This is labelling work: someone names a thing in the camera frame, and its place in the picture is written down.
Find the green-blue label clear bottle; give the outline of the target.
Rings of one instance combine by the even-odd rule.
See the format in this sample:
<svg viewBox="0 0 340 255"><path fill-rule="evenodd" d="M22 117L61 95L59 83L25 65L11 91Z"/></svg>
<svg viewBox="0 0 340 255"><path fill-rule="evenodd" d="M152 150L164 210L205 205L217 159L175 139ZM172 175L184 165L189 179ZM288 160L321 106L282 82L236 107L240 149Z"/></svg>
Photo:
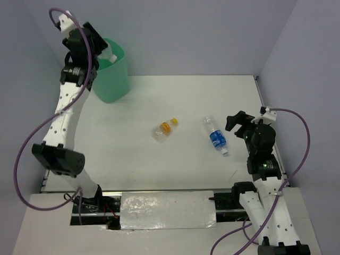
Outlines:
<svg viewBox="0 0 340 255"><path fill-rule="evenodd" d="M106 42L107 47L101 51L101 53L98 55L98 58L101 60L108 60L112 64L114 64L117 60L117 56L112 52L111 45L109 42Z"/></svg>

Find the blue label clear bottle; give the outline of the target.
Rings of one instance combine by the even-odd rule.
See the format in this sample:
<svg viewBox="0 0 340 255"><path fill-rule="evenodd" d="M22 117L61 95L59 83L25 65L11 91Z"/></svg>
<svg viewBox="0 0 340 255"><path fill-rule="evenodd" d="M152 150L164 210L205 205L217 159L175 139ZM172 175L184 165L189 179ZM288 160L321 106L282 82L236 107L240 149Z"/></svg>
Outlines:
<svg viewBox="0 0 340 255"><path fill-rule="evenodd" d="M227 155L227 141L213 116L206 116L203 125L208 133L209 139L214 148L222 155Z"/></svg>

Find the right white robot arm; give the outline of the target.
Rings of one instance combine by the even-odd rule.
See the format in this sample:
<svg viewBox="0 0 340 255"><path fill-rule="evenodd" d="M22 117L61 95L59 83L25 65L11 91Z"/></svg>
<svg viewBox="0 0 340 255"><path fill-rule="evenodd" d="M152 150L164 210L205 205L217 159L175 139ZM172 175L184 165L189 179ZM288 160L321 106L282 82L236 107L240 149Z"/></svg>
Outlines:
<svg viewBox="0 0 340 255"><path fill-rule="evenodd" d="M258 254L310 254L294 228L283 194L287 181L273 154L276 132L271 124L276 112L263 107L260 113L254 117L240 111L226 119L226 131L240 126L235 136L245 142L252 176L251 182L234 184L231 202L246 211L255 230L249 243L258 242Z"/></svg>

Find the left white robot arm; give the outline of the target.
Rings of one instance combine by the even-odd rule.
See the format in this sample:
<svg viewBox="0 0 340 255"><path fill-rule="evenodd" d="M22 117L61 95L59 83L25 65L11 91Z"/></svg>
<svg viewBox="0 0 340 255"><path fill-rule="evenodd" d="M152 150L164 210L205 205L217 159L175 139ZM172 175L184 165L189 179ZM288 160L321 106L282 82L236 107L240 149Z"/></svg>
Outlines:
<svg viewBox="0 0 340 255"><path fill-rule="evenodd" d="M108 44L86 22L82 26L89 43L86 48L84 38L77 27L69 31L63 40L67 53L61 71L60 94L56 114L41 144L32 146L32 153L47 170L61 176L71 187L81 188L83 198L75 198L93 212L100 211L104 205L101 187L84 170L85 156L74 151L74 138L78 121L85 101L91 91L99 69L98 55ZM88 63L91 52L92 63Z"/></svg>

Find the yellow cap orange label bottle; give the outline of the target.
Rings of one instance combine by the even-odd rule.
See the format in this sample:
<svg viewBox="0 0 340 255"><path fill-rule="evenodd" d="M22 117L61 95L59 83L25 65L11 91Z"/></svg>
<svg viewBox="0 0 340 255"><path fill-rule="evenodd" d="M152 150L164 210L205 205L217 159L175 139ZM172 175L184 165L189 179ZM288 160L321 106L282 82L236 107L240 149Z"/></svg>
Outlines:
<svg viewBox="0 0 340 255"><path fill-rule="evenodd" d="M162 122L152 131L152 137L157 142L163 142L167 137L173 132L173 130L178 126L179 122L176 118L172 118L168 121Z"/></svg>

